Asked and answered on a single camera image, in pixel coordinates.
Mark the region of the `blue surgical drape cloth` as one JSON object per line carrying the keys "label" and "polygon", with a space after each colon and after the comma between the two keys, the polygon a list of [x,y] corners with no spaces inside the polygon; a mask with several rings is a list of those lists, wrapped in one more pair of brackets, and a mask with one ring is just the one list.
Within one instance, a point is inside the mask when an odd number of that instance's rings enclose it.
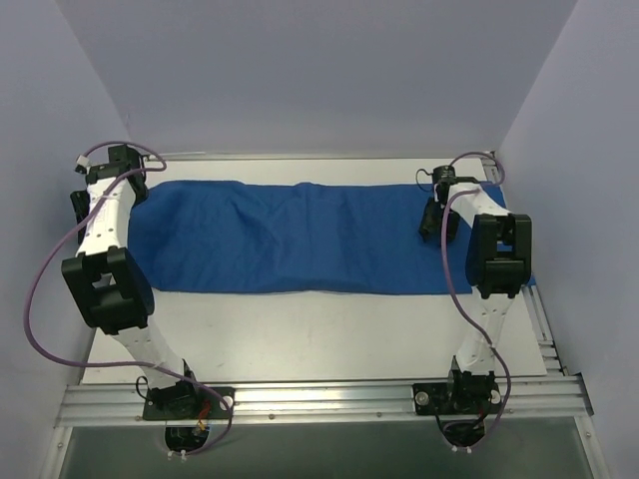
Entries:
{"label": "blue surgical drape cloth", "polygon": [[470,229],[447,250],[418,232],[415,185],[171,181],[133,208],[129,250],[161,291],[390,295],[470,292]]}

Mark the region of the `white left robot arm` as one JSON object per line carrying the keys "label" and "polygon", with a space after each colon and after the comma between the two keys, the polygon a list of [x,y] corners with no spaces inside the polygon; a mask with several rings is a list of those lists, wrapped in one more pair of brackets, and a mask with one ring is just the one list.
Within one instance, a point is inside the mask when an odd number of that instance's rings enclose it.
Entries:
{"label": "white left robot arm", "polygon": [[128,250],[133,207],[147,197],[144,174],[131,161],[94,166],[87,187],[71,194],[78,233],[76,255],[62,261],[63,278],[92,328],[123,345],[147,379],[147,400],[179,418],[194,416],[202,394],[186,360],[169,346],[153,319],[152,288]]}

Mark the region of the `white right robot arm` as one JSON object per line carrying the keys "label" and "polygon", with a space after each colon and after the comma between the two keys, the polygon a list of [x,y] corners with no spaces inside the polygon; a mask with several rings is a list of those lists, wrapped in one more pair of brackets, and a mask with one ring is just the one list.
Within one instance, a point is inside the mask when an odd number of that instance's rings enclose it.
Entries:
{"label": "white right robot arm", "polygon": [[[495,366],[501,361],[497,346],[506,315],[532,276],[532,220],[499,205],[479,180],[460,177],[453,167],[435,169],[432,181],[418,233],[423,242],[439,248],[444,284],[467,323],[442,389],[446,405],[463,412],[496,389]],[[472,312],[457,297],[447,255],[462,224],[470,227],[464,267]]]}

